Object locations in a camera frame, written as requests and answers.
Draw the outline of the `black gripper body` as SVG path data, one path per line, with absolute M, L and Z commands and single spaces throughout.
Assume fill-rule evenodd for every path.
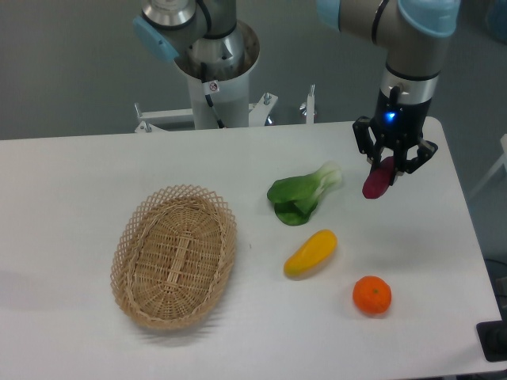
M 406 153 L 422 139 L 422 128 L 431 100 L 419 104 L 391 105 L 389 97 L 379 91 L 373 116 L 373 135 L 393 152 Z

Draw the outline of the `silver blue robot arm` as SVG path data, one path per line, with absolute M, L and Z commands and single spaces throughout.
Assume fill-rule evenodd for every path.
M 319 1 L 320 20 L 385 48 L 373 117 L 353 124 L 372 184 L 393 184 L 436 153 L 423 124 L 456 29 L 457 1 Z M 144 1 L 133 28 L 145 48 L 187 76 L 198 129 L 249 123 L 248 76 L 259 56 L 233 1 Z

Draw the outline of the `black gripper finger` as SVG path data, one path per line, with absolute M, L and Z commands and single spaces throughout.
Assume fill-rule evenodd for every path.
M 360 116 L 353 123 L 353 132 L 358 150 L 366 155 L 371 165 L 378 165 L 381 159 L 381 141 L 378 139 L 372 140 L 370 122 L 370 118 Z
M 408 150 L 404 146 L 395 150 L 391 184 L 394 184 L 397 178 L 403 176 L 405 173 L 412 174 L 417 171 L 428 162 L 437 151 L 438 145 L 425 139 L 422 139 L 418 143 L 416 155 L 411 159 L 406 158 Z

